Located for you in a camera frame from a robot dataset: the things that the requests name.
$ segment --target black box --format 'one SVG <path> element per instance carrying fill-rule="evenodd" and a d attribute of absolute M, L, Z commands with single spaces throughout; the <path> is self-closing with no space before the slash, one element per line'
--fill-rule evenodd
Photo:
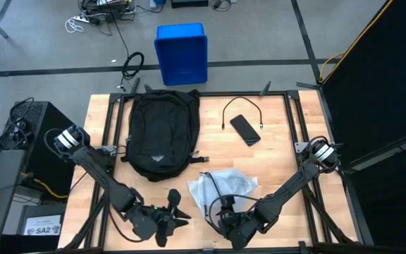
<path fill-rule="evenodd" d="M 171 0 L 172 8 L 208 6 L 208 0 Z"/>
<path fill-rule="evenodd" d="M 25 102 L 16 107 L 12 112 L 12 119 L 15 121 L 15 119 L 21 117 L 28 106 L 29 102 Z M 43 137 L 49 129 L 58 128 L 65 130 L 73 125 L 73 122 L 50 102 L 33 102 L 23 120 L 27 124 L 26 131 L 32 134 L 28 138 L 28 146 L 25 147 L 27 152 L 25 167 L 22 171 L 26 174 L 32 172 L 34 178 L 46 183 L 56 194 L 67 195 L 70 190 L 75 164 L 65 162 L 51 152 L 44 144 Z M 54 147 L 53 138 L 59 133 L 60 131 L 51 131 L 48 134 L 47 142 L 50 147 Z M 8 145 L 10 142 L 9 134 L 6 134 L 2 138 L 1 146 L 10 147 Z M 47 195 L 52 197 L 45 188 L 38 183 L 27 182 L 23 185 L 28 188 L 44 191 Z"/>

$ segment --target computer tower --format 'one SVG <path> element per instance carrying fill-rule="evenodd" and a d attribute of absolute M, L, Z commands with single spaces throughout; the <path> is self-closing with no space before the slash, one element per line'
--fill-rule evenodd
<path fill-rule="evenodd" d="M 25 132 L 30 134 L 27 144 L 22 148 L 26 150 L 22 171 L 26 174 L 32 173 L 34 178 L 46 183 L 56 194 L 67 195 L 70 190 L 75 164 L 60 159 L 47 148 L 43 139 L 48 130 L 52 128 L 59 129 L 51 131 L 47 137 L 47 143 L 50 147 L 54 148 L 54 137 L 62 130 L 71 126 L 73 122 L 50 102 L 33 102 L 30 107 L 29 104 L 30 102 L 25 102 L 15 107 L 10 116 L 12 121 L 15 121 L 15 119 L 22 117 L 27 110 L 23 122 L 26 125 Z M 10 127 L 6 134 L 1 137 L 0 150 L 10 149 L 14 144 L 10 133 L 15 128 L 9 122 L 7 124 Z M 46 191 L 45 187 L 34 181 L 24 181 L 22 185 L 43 191 L 46 195 L 45 197 L 54 198 Z"/>

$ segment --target blue crate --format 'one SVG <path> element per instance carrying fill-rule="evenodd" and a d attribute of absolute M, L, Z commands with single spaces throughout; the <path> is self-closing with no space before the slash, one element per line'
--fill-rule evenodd
<path fill-rule="evenodd" d="M 201 23 L 161 25 L 154 47 L 164 85 L 208 81 L 208 42 Z"/>

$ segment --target power strip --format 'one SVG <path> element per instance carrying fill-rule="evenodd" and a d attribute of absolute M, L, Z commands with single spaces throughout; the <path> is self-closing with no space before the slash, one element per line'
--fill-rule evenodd
<path fill-rule="evenodd" d="M 83 22 L 83 23 L 90 23 L 86 17 L 81 17 L 81 15 L 74 16 L 74 17 L 72 17 L 72 19 Z"/>

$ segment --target yellow cable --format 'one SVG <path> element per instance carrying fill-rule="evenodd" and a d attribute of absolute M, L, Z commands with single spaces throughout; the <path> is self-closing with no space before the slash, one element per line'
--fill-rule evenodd
<path fill-rule="evenodd" d="M 27 176 L 26 173 L 20 173 L 20 175 L 22 175 L 22 176 Z M 68 195 L 57 195 L 57 194 L 55 194 L 55 192 L 53 192 L 53 190 L 50 189 L 50 187 L 49 187 L 46 183 L 40 181 L 39 179 L 34 179 L 34 182 L 36 182 L 36 183 L 42 185 L 43 187 L 45 187 L 46 190 L 47 190 L 51 195 L 53 195 L 53 196 L 56 197 L 56 198 L 68 198 Z"/>
<path fill-rule="evenodd" d="M 324 64 L 322 64 L 321 72 L 320 72 L 320 74 L 319 74 L 319 82 L 322 82 L 322 81 L 324 80 L 324 78 L 322 78 L 322 75 L 323 75 L 323 73 L 324 73 L 324 67 L 325 67 L 325 65 L 326 65 L 329 61 L 333 60 L 334 58 L 336 58 L 336 57 L 338 57 L 338 56 L 340 56 L 340 55 L 342 55 L 342 54 L 344 54 L 344 52 L 343 52 L 343 53 L 336 54 L 336 55 L 330 57 L 329 59 L 327 59 L 327 61 L 325 61 Z"/>
<path fill-rule="evenodd" d="M 394 0 L 390 0 L 385 7 L 380 11 L 380 13 L 377 15 L 377 17 L 375 17 L 375 19 L 370 22 L 370 24 L 363 30 L 363 32 L 361 34 L 358 35 L 357 39 L 352 43 L 352 45 L 349 47 L 349 49 L 345 52 L 344 56 L 341 57 L 341 59 L 339 60 L 339 62 L 335 65 L 335 67 L 333 67 L 333 69 L 330 71 L 330 73 L 322 80 L 319 79 L 320 83 L 324 83 L 328 78 L 330 78 L 331 74 L 337 69 L 337 67 L 341 64 L 341 62 L 344 60 L 344 58 L 350 53 L 350 51 L 352 50 L 352 48 L 356 45 L 356 43 L 359 41 L 359 39 L 361 39 L 361 37 L 367 32 L 367 30 L 369 30 L 369 28 L 371 28 L 371 26 L 383 15 L 383 13 L 386 11 L 386 9 L 391 5 L 391 3 L 393 3 Z"/>

